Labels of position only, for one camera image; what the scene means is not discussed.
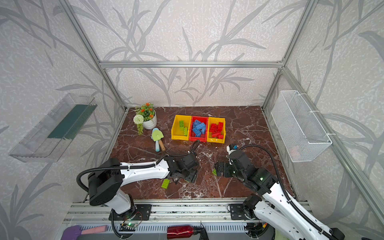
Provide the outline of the blue brick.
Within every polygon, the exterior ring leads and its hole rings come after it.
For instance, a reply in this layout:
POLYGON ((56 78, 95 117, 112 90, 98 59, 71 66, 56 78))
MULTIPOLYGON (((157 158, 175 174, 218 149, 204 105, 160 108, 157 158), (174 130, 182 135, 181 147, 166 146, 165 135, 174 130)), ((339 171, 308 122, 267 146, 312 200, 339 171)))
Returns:
POLYGON ((205 132, 206 132, 206 125, 205 125, 205 123, 200 123, 200 124, 197 124, 196 126, 195 126, 195 129, 197 129, 199 132, 200 132, 200 134, 205 134, 205 132))
POLYGON ((198 126, 198 125, 200 125, 200 124, 201 124, 200 121, 195 120, 195 121, 193 122, 193 128, 195 128, 196 126, 198 126))
POLYGON ((201 130, 197 128, 193 128, 193 133, 195 134, 195 137, 199 138, 202 135, 201 130))

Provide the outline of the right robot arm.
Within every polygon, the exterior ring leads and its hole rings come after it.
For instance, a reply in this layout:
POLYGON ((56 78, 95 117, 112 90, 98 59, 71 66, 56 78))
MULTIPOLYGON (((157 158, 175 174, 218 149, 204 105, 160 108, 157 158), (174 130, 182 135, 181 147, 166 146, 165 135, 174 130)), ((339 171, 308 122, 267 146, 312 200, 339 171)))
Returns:
POLYGON ((243 202, 249 219, 259 219, 289 240, 343 240, 344 233, 330 228, 311 215, 280 184, 279 176, 267 169, 256 168, 237 145, 227 146, 229 160, 217 162, 217 176, 236 178, 254 192, 243 202))

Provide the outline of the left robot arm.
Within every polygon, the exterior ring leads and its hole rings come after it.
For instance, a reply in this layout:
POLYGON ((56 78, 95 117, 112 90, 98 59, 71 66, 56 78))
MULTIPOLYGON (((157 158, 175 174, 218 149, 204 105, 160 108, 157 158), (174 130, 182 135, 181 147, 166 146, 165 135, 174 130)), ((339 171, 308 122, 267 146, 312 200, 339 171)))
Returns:
POLYGON ((194 153, 164 156, 158 161, 125 163, 112 158, 100 165, 80 172, 77 184, 90 197, 91 206, 106 205, 118 214, 136 211, 129 194, 121 187, 151 179, 184 179, 193 183, 198 175, 199 161, 194 153))

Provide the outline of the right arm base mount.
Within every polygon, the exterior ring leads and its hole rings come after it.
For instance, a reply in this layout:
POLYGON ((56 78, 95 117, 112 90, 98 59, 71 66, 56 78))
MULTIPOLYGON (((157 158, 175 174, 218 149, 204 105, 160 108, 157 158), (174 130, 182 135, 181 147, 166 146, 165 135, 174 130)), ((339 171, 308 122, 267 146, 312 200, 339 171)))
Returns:
POLYGON ((249 219, 245 214, 243 203, 228 204, 227 210, 230 213, 231 220, 233 221, 246 221, 249 219))

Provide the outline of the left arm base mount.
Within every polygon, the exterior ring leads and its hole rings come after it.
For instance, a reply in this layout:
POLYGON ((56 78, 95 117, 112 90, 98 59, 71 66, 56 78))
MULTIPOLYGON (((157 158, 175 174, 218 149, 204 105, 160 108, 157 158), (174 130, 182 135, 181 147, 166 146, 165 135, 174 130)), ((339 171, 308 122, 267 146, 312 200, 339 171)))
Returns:
POLYGON ((135 210, 129 210, 123 214, 110 213, 109 221, 114 217, 114 221, 148 221, 151 215, 151 204, 135 205, 135 210))

